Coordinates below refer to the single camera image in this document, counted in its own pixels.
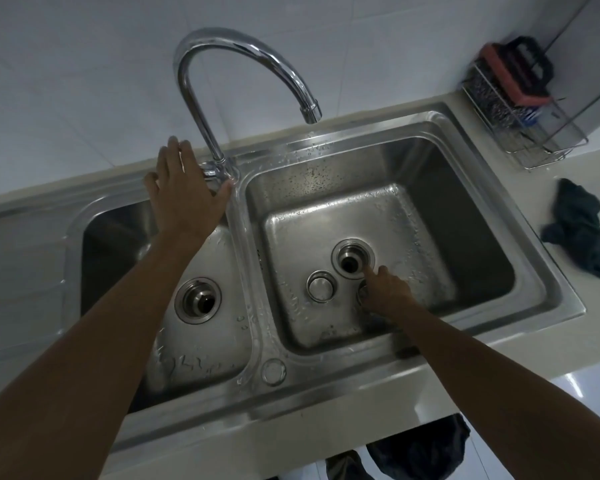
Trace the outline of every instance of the chrome faucet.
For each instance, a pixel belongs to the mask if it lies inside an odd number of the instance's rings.
[[[201,164],[206,178],[230,178],[237,181],[239,172],[231,158],[224,156],[216,137],[211,133],[209,123],[200,109],[198,99],[189,80],[189,64],[193,56],[208,48],[224,48],[246,55],[264,65],[277,75],[293,92],[300,103],[300,111],[304,120],[313,124],[320,121],[322,112],[318,101],[313,97],[303,78],[296,69],[279,53],[260,40],[231,29],[210,27],[195,30],[184,37],[178,44],[173,57],[173,71],[180,93],[187,104],[193,119],[207,142],[214,160]]]

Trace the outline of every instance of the sink rim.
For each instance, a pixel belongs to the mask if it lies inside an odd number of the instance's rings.
[[[483,308],[482,313],[494,313],[501,305],[500,302],[510,297],[513,291],[528,287],[528,283],[518,279],[516,265],[520,266],[519,260],[527,260],[534,272],[538,269],[543,280],[550,282],[552,289],[546,291],[552,294],[552,307],[549,310],[538,310],[520,320],[504,323],[494,330],[479,330],[476,336],[480,340],[490,344],[499,342],[522,333],[540,330],[585,312],[584,305],[567,279],[553,263],[519,209],[444,103],[339,123],[316,132],[302,132],[232,150],[229,153],[236,158],[243,179],[236,185],[226,217],[237,252],[244,300],[248,307],[248,320],[252,333],[256,332],[255,337],[252,335],[252,356],[244,370],[248,370],[249,373],[243,377],[241,386],[237,384],[238,380],[231,380],[229,383],[213,385],[128,415],[123,421],[105,466],[106,472],[136,463],[141,456],[146,460],[149,444],[152,454],[158,455],[216,434],[243,428],[257,420],[277,417],[360,388],[390,381],[425,366],[421,356],[400,360],[392,354],[401,347],[387,345],[386,339],[390,334],[355,344],[358,348],[354,355],[349,356],[355,356],[356,363],[348,368],[338,368],[335,372],[325,367],[334,360],[324,357],[322,370],[318,371],[319,373],[312,372],[311,368],[318,367],[320,362],[315,362],[312,356],[296,356],[282,344],[276,343],[278,334],[275,329],[271,329],[271,326],[274,326],[272,317],[266,313],[267,298],[262,294],[265,292],[264,281],[262,276],[259,276],[261,271],[244,193],[246,186],[258,171],[273,169],[276,165],[280,167],[300,163],[304,161],[303,154],[306,157],[309,151],[312,153],[311,158],[318,158],[336,153],[334,148],[341,142],[369,141],[368,145],[356,143],[355,148],[380,144],[386,141],[379,136],[379,133],[385,130],[408,128],[415,123],[426,122],[440,128],[446,141],[445,158],[456,174],[459,177],[463,176],[463,184],[483,217],[485,212],[494,213],[495,207],[504,209],[510,218],[510,225],[516,230],[515,238],[513,235],[504,238],[513,241],[521,238],[520,246],[523,247],[521,254],[514,255],[513,260],[505,251],[516,274],[514,289],[503,297],[461,312],[465,316],[450,315],[454,319],[449,321],[457,324],[460,320],[465,320],[465,324],[471,325],[472,315],[475,316],[477,309]],[[63,317],[68,319],[68,323],[75,322],[80,315],[82,233],[88,223],[100,213],[147,200],[141,184],[141,174],[142,172],[138,172],[125,178],[111,179],[96,186],[91,190],[96,198],[82,209],[67,231]],[[486,217],[485,220],[501,243],[499,234],[502,230],[494,230],[490,220]],[[379,347],[385,347],[386,353],[378,355]],[[260,376],[259,365],[270,358],[280,358],[287,366],[287,379],[277,388],[257,380]]]

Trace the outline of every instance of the black rag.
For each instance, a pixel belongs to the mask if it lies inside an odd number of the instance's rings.
[[[553,224],[542,229],[544,242],[562,246],[573,261],[600,278],[600,201],[568,178],[558,182]]]

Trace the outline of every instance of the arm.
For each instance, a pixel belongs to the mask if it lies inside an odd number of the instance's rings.
[[[144,183],[159,228],[147,255],[0,393],[0,479],[98,477],[173,291],[231,195],[211,195],[175,137]]]
[[[600,418],[572,396],[417,304],[385,266],[365,307],[419,348],[458,409],[517,480],[600,479]]]

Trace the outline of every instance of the floor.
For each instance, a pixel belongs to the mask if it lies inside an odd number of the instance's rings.
[[[578,398],[600,416],[600,363],[565,374],[552,381]],[[369,475],[376,480],[391,480],[377,468],[366,446],[356,449]],[[317,461],[279,476],[280,480],[328,480],[325,462]],[[482,438],[472,430],[466,443],[464,462],[448,480],[513,480]]]

